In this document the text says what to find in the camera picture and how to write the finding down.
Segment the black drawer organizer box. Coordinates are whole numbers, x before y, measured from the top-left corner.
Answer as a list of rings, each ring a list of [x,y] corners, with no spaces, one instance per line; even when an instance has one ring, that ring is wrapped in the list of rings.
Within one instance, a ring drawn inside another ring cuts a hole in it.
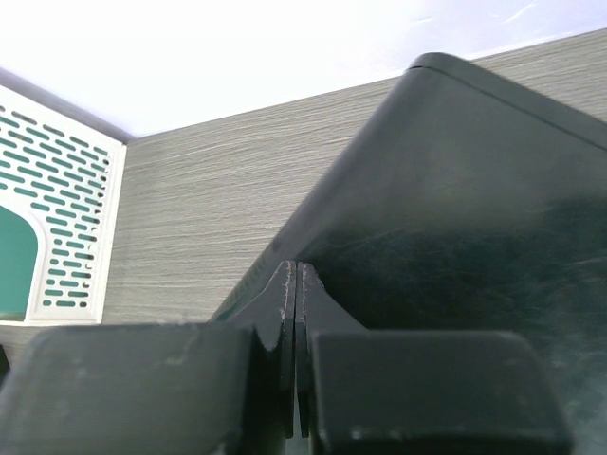
[[[374,329],[524,335],[579,454],[606,450],[606,124],[451,55],[418,57],[216,310],[312,264]]]

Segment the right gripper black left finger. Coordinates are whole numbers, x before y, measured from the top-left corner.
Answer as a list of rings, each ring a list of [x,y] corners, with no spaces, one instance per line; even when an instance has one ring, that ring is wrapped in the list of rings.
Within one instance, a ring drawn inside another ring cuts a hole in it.
[[[225,321],[43,331],[1,390],[5,454],[280,454],[297,266]]]

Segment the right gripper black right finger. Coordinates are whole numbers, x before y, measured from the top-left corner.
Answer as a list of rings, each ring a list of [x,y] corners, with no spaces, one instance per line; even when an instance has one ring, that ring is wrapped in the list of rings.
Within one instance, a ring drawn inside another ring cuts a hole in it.
[[[296,391],[314,454],[570,454],[531,345],[503,331],[370,330],[298,264]]]

